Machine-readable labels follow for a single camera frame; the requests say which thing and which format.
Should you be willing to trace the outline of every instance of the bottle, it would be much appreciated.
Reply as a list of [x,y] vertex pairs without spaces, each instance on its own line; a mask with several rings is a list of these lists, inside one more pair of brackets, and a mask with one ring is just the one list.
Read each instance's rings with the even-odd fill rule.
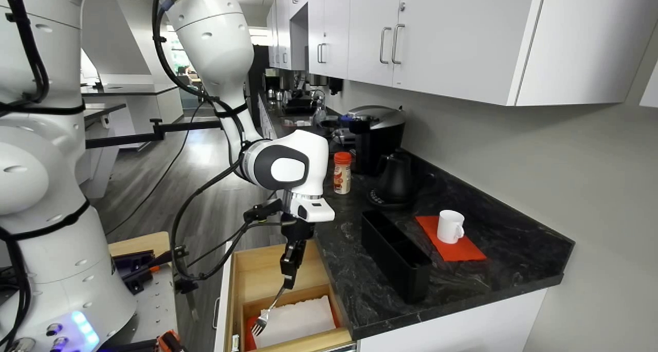
[[352,155],[347,152],[338,152],[334,155],[334,191],[336,194],[347,194],[352,184]]

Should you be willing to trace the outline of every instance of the coffee maker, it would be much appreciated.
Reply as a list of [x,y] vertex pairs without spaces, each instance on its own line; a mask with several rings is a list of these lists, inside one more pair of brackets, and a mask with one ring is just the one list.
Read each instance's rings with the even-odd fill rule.
[[375,176],[382,155],[390,155],[402,144],[405,111],[379,105],[359,106],[343,116],[355,134],[355,171]]

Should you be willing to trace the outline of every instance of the coffee mug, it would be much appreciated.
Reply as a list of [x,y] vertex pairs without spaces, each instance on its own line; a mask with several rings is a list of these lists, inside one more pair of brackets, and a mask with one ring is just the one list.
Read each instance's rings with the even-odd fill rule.
[[444,243],[455,244],[464,236],[464,215],[449,209],[439,212],[436,236]]

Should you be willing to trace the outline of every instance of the fork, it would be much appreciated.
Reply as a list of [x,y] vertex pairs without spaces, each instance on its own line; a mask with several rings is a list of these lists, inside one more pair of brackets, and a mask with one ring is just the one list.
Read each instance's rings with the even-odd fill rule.
[[285,290],[284,286],[281,286],[281,289],[279,289],[279,292],[277,293],[277,296],[275,297],[275,301],[272,302],[272,305],[270,306],[270,308],[267,309],[265,314],[262,314],[260,317],[258,317],[258,320],[256,320],[256,323],[251,327],[251,333],[254,336],[259,336],[263,332],[263,330],[265,329],[265,326],[267,326],[267,319],[270,316],[270,311],[272,310],[272,308],[275,307],[275,304],[277,303],[279,298],[281,298],[281,295],[284,293],[284,290]]

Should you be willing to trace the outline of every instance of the wooden drawer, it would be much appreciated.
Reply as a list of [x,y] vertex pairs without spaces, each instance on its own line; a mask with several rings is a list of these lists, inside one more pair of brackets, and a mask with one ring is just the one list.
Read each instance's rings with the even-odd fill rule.
[[[279,259],[284,245],[235,252],[226,261],[222,275],[221,296],[217,307],[217,330],[214,352],[231,352],[232,336],[240,336],[240,352],[245,350],[245,321],[269,307],[283,282]],[[344,317],[336,304],[329,277],[313,240],[306,244],[304,261],[299,268],[295,288],[286,291],[277,306],[329,296],[341,326]],[[320,352],[354,345],[345,327],[257,349],[258,352]]]

